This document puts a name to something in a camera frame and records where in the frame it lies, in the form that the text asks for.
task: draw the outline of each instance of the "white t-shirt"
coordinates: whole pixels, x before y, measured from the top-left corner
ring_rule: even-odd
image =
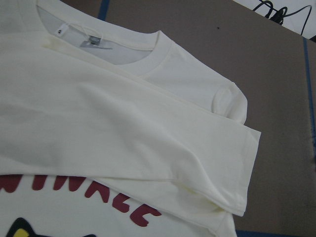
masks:
[[[0,4],[0,174],[24,174],[0,179],[0,234],[17,219],[48,236],[236,235],[260,133],[234,83],[162,32],[57,0]],[[56,192],[56,175],[80,185]],[[144,213],[156,224],[140,228]]]

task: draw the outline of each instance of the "size tag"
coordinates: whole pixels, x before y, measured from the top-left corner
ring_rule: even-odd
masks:
[[[99,47],[96,44],[93,44],[90,41],[84,41],[80,45],[81,48],[97,48],[97,49],[113,49],[113,48],[105,48],[105,47]]]
[[[91,42],[91,44],[95,44],[95,45],[99,45],[101,38],[95,37],[95,36],[90,36],[89,37],[89,41]]]
[[[56,31],[55,31],[55,35],[57,35],[58,37],[62,37],[63,34],[69,29],[69,26],[64,23],[62,24]]]

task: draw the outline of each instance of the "blue painter's tape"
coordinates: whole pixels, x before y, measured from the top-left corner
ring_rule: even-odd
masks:
[[[110,0],[102,0],[100,5],[100,10],[98,14],[98,19],[105,21],[105,18],[107,16],[108,8],[109,8]]]
[[[284,236],[284,235],[275,235],[251,231],[236,231],[238,237],[294,237],[294,236]]]
[[[315,115],[314,115],[314,105],[313,105],[313,93],[312,93],[312,83],[311,83],[311,73],[310,73],[310,61],[308,57],[308,48],[307,48],[307,40],[303,38],[304,45],[304,55],[305,55],[305,68],[306,68],[306,79],[307,79],[307,87],[308,87],[308,99],[310,106],[310,118],[311,118],[311,126],[312,126],[312,139],[313,139],[313,148],[314,148],[314,159],[316,164],[316,129],[315,129]]]

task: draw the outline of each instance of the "cord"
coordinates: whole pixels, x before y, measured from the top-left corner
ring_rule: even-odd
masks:
[[[272,13],[272,10],[274,9],[274,8],[273,8],[273,4],[272,4],[271,1],[261,1],[261,3],[260,3],[259,5],[257,5],[257,6],[253,9],[253,11],[256,11],[256,10],[257,10],[259,7],[261,7],[262,5],[267,5],[268,7],[270,7],[268,14],[265,15],[266,18],[269,18],[270,15],[271,15],[271,13]]]
[[[309,10],[308,15],[307,15],[307,17],[306,17],[306,20],[305,20],[305,22],[304,22],[304,25],[303,25],[303,28],[302,28],[302,31],[301,31],[301,35],[303,35],[303,31],[304,31],[304,29],[305,29],[306,23],[307,23],[307,21],[308,21],[308,18],[310,17],[311,12],[312,12],[312,8],[313,8],[312,5],[304,6],[304,7],[302,7],[301,9],[299,9],[299,10],[293,12],[293,13],[290,13],[290,14],[287,14],[287,15],[284,16],[284,17],[292,16],[292,15],[294,15],[294,14],[296,14],[296,13],[299,13],[300,11],[304,10],[304,9],[307,8],[307,7],[309,7],[310,10]]]
[[[261,7],[262,5],[266,5],[266,6],[270,7],[270,11],[273,11],[273,10],[276,11],[275,15],[274,15],[273,17],[271,17],[270,19],[273,20],[273,21],[275,21],[275,22],[277,22],[277,23],[279,23],[280,25],[283,24],[283,19],[284,19],[284,17],[292,16],[292,15],[294,15],[294,14],[296,14],[296,13],[299,13],[300,11],[304,10],[305,8],[309,7],[310,10],[309,10],[309,13],[308,13],[308,15],[307,15],[307,17],[306,17],[306,19],[305,19],[305,22],[304,22],[304,25],[303,25],[302,31],[301,31],[301,35],[303,35],[303,31],[304,31],[304,29],[305,29],[305,26],[306,26],[306,24],[307,24],[308,18],[310,17],[310,14],[311,14],[311,11],[312,11],[312,6],[311,6],[311,5],[304,6],[304,7],[302,7],[301,9],[299,9],[299,10],[297,10],[297,11],[295,11],[295,12],[292,12],[292,13],[286,15],[286,13],[287,13],[287,7],[286,7],[286,6],[285,6],[285,7],[282,7],[280,10],[276,10],[275,8],[273,8],[272,2],[270,2],[270,1],[263,1],[263,0],[259,0],[259,1],[260,1],[261,3],[260,3],[258,6],[256,6],[256,7],[253,9],[253,11],[257,10],[257,9],[258,9],[259,7]]]

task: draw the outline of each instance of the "fabric fold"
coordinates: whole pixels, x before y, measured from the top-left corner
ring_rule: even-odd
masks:
[[[242,215],[250,174],[240,172],[252,169],[259,132],[111,68],[2,44],[1,174],[176,180]]]

